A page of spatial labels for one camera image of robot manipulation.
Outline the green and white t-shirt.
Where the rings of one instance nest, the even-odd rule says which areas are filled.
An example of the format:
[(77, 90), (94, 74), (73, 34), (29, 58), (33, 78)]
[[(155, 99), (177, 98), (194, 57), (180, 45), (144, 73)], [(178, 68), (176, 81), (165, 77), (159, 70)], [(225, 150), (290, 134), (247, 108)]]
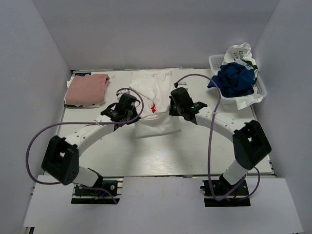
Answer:
[(251, 85), (255, 85), (257, 81), (257, 72), (258, 66), (251, 60), (242, 59), (241, 65), (246, 68), (244, 73), (245, 80), (248, 81)]

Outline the white red-print t-shirt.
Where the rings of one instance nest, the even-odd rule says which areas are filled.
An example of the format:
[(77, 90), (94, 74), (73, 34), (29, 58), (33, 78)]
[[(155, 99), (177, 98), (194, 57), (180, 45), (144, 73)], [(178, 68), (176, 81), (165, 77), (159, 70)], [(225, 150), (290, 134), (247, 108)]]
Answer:
[(137, 138), (164, 136), (181, 131), (179, 117), (169, 115), (172, 69), (132, 72), (129, 87), (143, 99), (141, 119), (135, 123)]

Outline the blue t-shirt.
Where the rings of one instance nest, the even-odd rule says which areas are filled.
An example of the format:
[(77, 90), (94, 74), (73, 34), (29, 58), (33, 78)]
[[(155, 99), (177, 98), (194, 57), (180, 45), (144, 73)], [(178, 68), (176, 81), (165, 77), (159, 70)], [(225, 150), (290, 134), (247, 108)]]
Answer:
[(241, 60), (221, 65), (217, 75), (212, 77), (213, 82), (210, 81), (207, 87), (213, 88), (216, 84), (225, 98), (252, 95), (254, 88), (245, 80), (245, 71)]

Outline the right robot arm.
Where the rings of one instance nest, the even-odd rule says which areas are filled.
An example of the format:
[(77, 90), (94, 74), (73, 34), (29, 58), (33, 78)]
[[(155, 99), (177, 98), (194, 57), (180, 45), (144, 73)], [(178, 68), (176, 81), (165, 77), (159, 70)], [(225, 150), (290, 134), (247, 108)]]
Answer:
[(242, 122), (217, 113), (203, 102), (193, 102), (182, 87), (171, 91), (170, 99), (170, 110), (173, 111), (170, 115), (207, 127), (233, 143), (234, 161), (220, 177), (223, 193), (230, 195), (236, 191), (239, 180), (272, 151), (258, 121)]

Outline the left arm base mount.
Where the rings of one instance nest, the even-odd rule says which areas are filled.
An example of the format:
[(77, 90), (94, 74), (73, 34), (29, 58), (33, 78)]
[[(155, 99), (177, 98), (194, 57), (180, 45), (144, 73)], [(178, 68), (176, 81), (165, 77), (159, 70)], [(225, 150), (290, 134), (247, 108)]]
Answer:
[(117, 205), (121, 198), (123, 178), (104, 178), (102, 190), (85, 189), (74, 185), (71, 203), (86, 205)]

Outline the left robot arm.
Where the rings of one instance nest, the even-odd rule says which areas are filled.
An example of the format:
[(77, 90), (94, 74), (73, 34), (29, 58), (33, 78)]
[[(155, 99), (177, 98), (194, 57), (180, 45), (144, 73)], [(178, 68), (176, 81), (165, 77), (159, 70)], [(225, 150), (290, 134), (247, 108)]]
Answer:
[(94, 195), (103, 189), (103, 177), (96, 171), (80, 166), (79, 157), (102, 137), (113, 133), (128, 121), (138, 121), (137, 98), (122, 94), (117, 103), (109, 105), (92, 124), (65, 137), (50, 139), (41, 167), (63, 185), (70, 183), (86, 186)]

